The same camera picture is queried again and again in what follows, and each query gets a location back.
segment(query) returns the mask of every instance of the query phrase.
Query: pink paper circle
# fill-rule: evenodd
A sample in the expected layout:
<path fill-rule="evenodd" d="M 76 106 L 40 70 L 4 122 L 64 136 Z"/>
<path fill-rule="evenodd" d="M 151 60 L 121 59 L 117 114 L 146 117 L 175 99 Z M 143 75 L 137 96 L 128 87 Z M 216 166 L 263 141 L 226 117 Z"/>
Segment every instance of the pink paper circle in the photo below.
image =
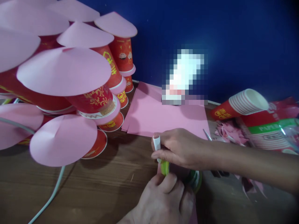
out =
<path fill-rule="evenodd" d="M 17 79 L 28 89 L 51 96 L 93 91 L 110 78 L 109 62 L 88 48 L 45 50 L 19 66 Z"/>
<path fill-rule="evenodd" d="M 66 166 L 82 158 L 97 138 L 93 120 L 67 114 L 44 124 L 30 141 L 33 159 L 45 166 Z"/>
<path fill-rule="evenodd" d="M 35 105 L 19 103 L 1 105 L 0 117 L 36 131 L 43 122 L 44 114 Z M 9 148 L 30 135 L 30 132 L 22 128 L 0 121 L 0 150 Z"/>
<path fill-rule="evenodd" d="M 34 34 L 0 28 L 0 72 L 8 71 L 27 60 L 38 48 Z"/>
<path fill-rule="evenodd" d="M 120 94 L 121 92 L 123 92 L 125 90 L 127 86 L 127 83 L 126 83 L 126 80 L 124 77 L 121 78 L 121 82 L 120 84 L 118 84 L 117 86 L 115 87 L 112 87 L 110 88 L 110 91 L 114 94 L 114 95 L 118 95 Z"/>
<path fill-rule="evenodd" d="M 102 47 L 113 40 L 113 35 L 82 22 L 74 22 L 57 38 L 62 46 L 84 48 Z"/>
<path fill-rule="evenodd" d="M 69 21 L 47 8 L 11 0 L 0 5 L 0 26 L 37 36 L 50 36 L 65 31 Z"/>
<path fill-rule="evenodd" d="M 100 17 L 98 11 L 76 0 L 58 1 L 49 5 L 48 9 L 67 17 L 72 22 L 92 22 Z"/>
<path fill-rule="evenodd" d="M 137 35 L 136 27 L 116 12 L 101 16 L 94 23 L 102 30 L 114 36 L 128 38 Z"/>
<path fill-rule="evenodd" d="M 121 74 L 123 77 L 128 77 L 128 76 L 133 75 L 133 74 L 136 72 L 136 67 L 135 67 L 135 65 L 133 64 L 133 68 L 132 68 L 131 70 L 126 71 L 126 72 L 121 72 L 121 71 L 119 71 L 119 72 L 120 72 L 120 74 Z"/>

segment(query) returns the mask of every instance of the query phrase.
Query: right hand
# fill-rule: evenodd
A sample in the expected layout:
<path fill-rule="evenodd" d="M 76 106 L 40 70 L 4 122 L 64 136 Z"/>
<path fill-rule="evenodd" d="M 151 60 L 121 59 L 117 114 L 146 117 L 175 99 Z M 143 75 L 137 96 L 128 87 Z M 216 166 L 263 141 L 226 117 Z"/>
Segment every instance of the right hand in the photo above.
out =
<path fill-rule="evenodd" d="M 153 159 L 159 158 L 192 170 L 215 169 L 217 165 L 215 142 L 199 138 L 183 128 L 154 133 L 154 137 L 158 135 L 161 145 L 167 149 L 155 151 L 152 139 L 151 144 L 155 151 L 151 156 Z"/>

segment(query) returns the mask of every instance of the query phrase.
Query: fingernail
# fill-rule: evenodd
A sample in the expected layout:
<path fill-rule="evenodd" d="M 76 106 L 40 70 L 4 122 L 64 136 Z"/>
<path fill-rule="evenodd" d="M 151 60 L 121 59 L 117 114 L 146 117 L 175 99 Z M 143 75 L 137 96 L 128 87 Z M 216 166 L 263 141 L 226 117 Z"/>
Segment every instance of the fingernail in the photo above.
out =
<path fill-rule="evenodd" d="M 157 154 L 152 154 L 152 159 L 158 159 L 159 156 Z"/>

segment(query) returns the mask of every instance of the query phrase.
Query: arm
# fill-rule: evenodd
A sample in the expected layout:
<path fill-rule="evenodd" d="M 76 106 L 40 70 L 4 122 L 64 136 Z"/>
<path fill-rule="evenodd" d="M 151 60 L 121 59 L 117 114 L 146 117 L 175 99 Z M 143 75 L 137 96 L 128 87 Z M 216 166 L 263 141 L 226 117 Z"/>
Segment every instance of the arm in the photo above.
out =
<path fill-rule="evenodd" d="M 299 194 L 299 156 L 211 142 L 181 128 L 155 135 L 166 149 L 153 152 L 153 159 L 193 170 L 223 170 Z"/>

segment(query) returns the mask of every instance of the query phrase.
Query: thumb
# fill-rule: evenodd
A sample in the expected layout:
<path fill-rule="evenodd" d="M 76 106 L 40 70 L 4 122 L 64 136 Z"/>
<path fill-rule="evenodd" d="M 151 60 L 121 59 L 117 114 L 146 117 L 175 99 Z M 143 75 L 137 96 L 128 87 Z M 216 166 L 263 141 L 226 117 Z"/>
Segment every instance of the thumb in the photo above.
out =
<path fill-rule="evenodd" d="M 165 149 L 157 150 L 153 152 L 151 157 L 152 159 L 161 159 L 161 160 L 168 161 L 170 163 L 176 163 L 176 164 L 178 163 L 178 161 L 176 161 L 177 155 L 170 150 L 165 150 Z"/>

